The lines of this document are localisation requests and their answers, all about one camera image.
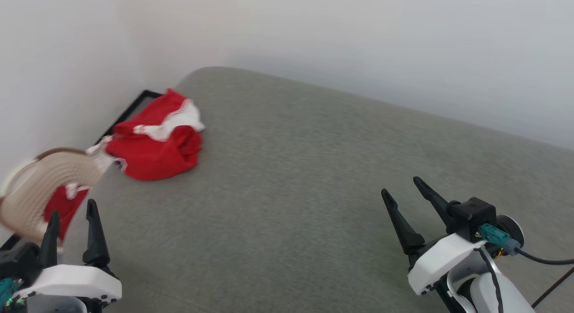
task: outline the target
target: gray fabric surface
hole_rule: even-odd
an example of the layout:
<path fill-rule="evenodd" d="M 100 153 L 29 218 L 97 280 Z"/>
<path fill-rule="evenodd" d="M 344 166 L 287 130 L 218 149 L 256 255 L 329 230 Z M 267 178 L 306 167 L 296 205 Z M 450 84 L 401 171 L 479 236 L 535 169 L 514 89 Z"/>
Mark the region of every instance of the gray fabric surface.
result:
<path fill-rule="evenodd" d="M 106 312 L 445 312 L 415 296 L 381 200 L 427 240 L 444 233 L 412 183 L 477 196 L 519 221 L 525 250 L 574 256 L 574 152 L 245 70 L 205 68 L 176 88 L 207 129 L 193 170 L 138 182 L 108 170 L 98 202 L 124 297 Z M 81 262 L 85 205 L 65 242 Z M 497 260 L 533 302 L 568 268 Z M 539 306 L 571 311 L 574 279 Z"/>

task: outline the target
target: wire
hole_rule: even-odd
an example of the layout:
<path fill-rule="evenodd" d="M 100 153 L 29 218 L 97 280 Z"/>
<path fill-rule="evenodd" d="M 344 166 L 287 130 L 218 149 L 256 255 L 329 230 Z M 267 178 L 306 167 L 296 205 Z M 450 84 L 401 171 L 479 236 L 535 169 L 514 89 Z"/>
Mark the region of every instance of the wire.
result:
<path fill-rule="evenodd" d="M 540 264 L 546 264 L 546 265 L 572 265 L 572 264 L 574 264 L 574 259 L 546 260 L 546 259 L 538 258 L 537 256 L 533 256 L 533 255 L 529 254 L 528 252 L 525 252 L 524 250 L 522 250 L 518 247 L 514 248 L 514 251 L 525 256 L 529 260 L 534 260 L 535 262 L 539 262 Z"/>
<path fill-rule="evenodd" d="M 500 285 L 498 284 L 498 278 L 496 278 L 496 272 L 494 272 L 494 268 L 492 268 L 490 261 L 482 249 L 476 248 L 474 251 L 479 252 L 482 260 L 486 262 L 486 268 L 488 268 L 490 276 L 492 276 L 492 282 L 494 283 L 494 291 L 496 293 L 496 300 L 498 301 L 498 313 L 504 313 L 504 309 L 502 308 L 502 295 L 500 294 Z"/>
<path fill-rule="evenodd" d="M 574 273 L 574 267 L 570 268 L 570 270 L 566 274 L 564 274 L 564 276 L 562 276 L 559 280 L 557 280 L 553 286 L 550 286 L 550 288 L 546 292 L 544 292 L 544 294 L 540 295 L 540 297 L 532 304 L 532 308 L 537 307 L 542 300 L 544 300 L 556 287 L 562 284 L 562 282 L 564 282 L 564 280 L 566 280 L 568 276 L 572 275 L 572 273 Z"/>

